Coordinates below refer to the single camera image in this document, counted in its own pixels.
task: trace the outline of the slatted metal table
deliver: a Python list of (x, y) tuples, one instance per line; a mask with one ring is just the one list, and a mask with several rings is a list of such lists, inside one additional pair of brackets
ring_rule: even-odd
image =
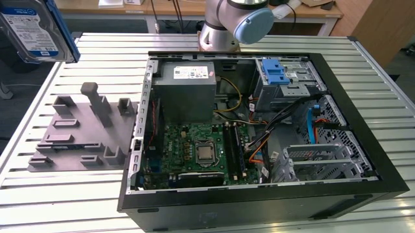
[[(26, 171), (54, 110), (55, 95), (79, 94), (95, 82), (107, 101), (138, 101), (146, 52), (197, 50), (188, 34), (83, 33), (77, 64), (55, 63), (0, 157), (1, 233), (138, 232), (115, 212), (121, 170)], [(241, 51), (321, 53), (410, 191), (337, 219), (197, 230), (193, 232), (415, 232), (415, 106), (358, 43), (345, 37), (268, 36)]]

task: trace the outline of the white box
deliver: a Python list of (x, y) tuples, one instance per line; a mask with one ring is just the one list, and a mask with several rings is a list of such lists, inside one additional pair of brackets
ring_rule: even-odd
[(141, 5), (142, 2), (144, 0), (123, 0), (123, 3), (130, 5)]
[(123, 7), (122, 0), (98, 0), (97, 8), (121, 8)]

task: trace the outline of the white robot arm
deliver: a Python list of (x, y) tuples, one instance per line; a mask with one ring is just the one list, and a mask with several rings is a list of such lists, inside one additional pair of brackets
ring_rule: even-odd
[(234, 51), (268, 33), (273, 14), (268, 0), (208, 0), (198, 44), (204, 51)]

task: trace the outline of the blue drive bay latch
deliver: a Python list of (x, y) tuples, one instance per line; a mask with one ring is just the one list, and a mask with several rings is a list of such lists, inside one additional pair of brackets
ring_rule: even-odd
[(269, 85), (288, 85), (289, 79), (285, 77), (284, 67), (276, 59), (261, 60), (261, 68), (268, 78)]

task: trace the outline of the open computer tower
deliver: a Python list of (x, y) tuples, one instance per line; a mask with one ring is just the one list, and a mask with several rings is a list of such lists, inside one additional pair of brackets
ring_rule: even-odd
[(150, 52), (117, 210), (145, 232), (336, 218), (408, 187), (320, 54)]

